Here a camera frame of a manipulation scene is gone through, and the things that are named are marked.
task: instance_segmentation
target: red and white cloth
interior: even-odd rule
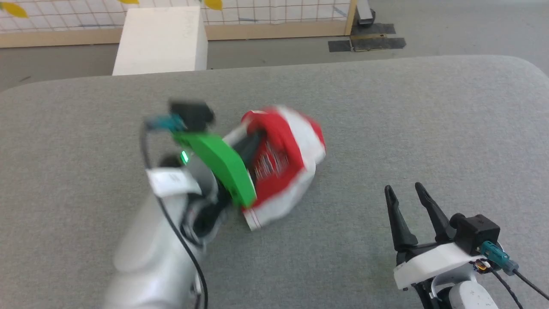
[[[257,200],[242,211],[251,230],[284,217],[299,202],[326,155],[320,126],[290,108],[277,106],[247,112],[247,131],[266,132],[255,158]]]

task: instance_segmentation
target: white plastic housing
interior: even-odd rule
[[[453,242],[440,245],[395,267],[396,286],[403,289],[480,258],[485,257],[470,256]]]
[[[488,291],[477,282],[463,281],[450,290],[452,309],[497,309]]]
[[[174,222],[181,220],[186,196],[164,199]],[[205,249],[187,245],[200,262]],[[116,275],[104,309],[180,308],[189,297],[196,270],[150,194],[114,257]]]

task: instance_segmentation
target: wooden frame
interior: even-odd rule
[[[314,23],[206,26],[209,41],[251,40],[315,36],[348,36],[355,20],[356,0],[351,0],[347,21]],[[0,34],[0,48],[119,43],[122,29],[17,32]]]

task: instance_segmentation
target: black cable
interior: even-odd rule
[[[501,278],[500,274],[496,273],[496,271],[493,268],[490,267],[490,269],[492,271],[492,274],[494,274],[494,276],[496,276],[497,280],[499,280],[501,282],[501,284],[503,284],[503,286],[505,286],[505,288],[507,289],[509,294],[511,294],[511,297],[517,303],[517,306],[519,307],[519,309],[524,309],[524,307],[520,304],[520,301],[518,301],[517,296],[515,295],[513,290],[511,290],[511,287],[507,284],[507,282],[505,282],[505,280],[503,280],[503,278]]]
[[[538,288],[535,284],[533,284],[530,280],[526,279],[525,276],[523,276],[518,269],[513,269],[513,273],[517,275],[522,281],[524,281],[526,284],[530,285],[532,289],[534,289],[536,292],[538,292],[541,296],[543,296],[546,300],[549,300],[549,295],[545,294],[540,288]]]
[[[152,165],[150,163],[149,153],[148,153],[148,147],[147,147],[147,133],[149,133],[149,126],[145,123],[139,132],[139,145],[141,148],[141,154],[143,156],[143,163],[145,164],[146,169],[151,169]],[[172,229],[173,233],[177,236],[179,239],[181,245],[185,248],[185,251],[187,251],[187,254],[193,261],[193,264],[195,268],[197,269],[198,277],[200,278],[200,282],[202,284],[202,290],[204,293],[204,309],[208,309],[208,287],[206,286],[206,278],[204,278],[204,273],[202,272],[202,268],[200,267],[200,264],[197,261],[197,258],[194,256],[193,252],[185,242],[185,239],[183,239],[183,235],[181,235],[180,231],[177,229],[175,224],[173,223],[170,215],[168,214],[168,211],[166,210],[166,206],[164,205],[164,202],[161,198],[156,197],[156,200],[158,201],[158,205],[160,205],[160,210],[162,210],[162,213],[164,214],[164,217],[166,217],[166,220],[168,221],[168,224],[170,225],[170,228]],[[200,305],[200,296],[197,296],[197,305]]]

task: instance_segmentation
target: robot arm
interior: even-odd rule
[[[456,214],[448,220],[421,183],[416,183],[416,191],[436,233],[435,242],[430,244],[418,245],[416,236],[402,217],[393,189],[385,187],[397,251],[394,269],[397,287],[402,290],[413,287],[425,309],[497,308],[490,294],[477,283],[475,274],[493,270],[490,269],[492,264],[483,262],[488,259],[477,246],[486,241],[497,243],[500,228],[482,215],[464,218]]]
[[[186,165],[175,155],[165,158],[161,166],[177,169],[177,181],[198,184],[199,189],[190,185],[171,196],[148,196],[115,254],[116,273],[104,309],[181,308],[191,304],[191,294],[199,297],[203,289],[206,305],[207,290],[197,277],[197,264],[231,205],[247,205],[255,197],[254,180],[245,167],[250,168],[255,158],[262,132],[248,134],[241,125],[221,141],[202,134],[206,123],[213,120],[206,105],[172,103],[170,110],[170,116],[147,125],[172,131],[174,139],[195,155]],[[246,181],[236,181],[242,173]],[[168,225],[162,206],[178,235]]]

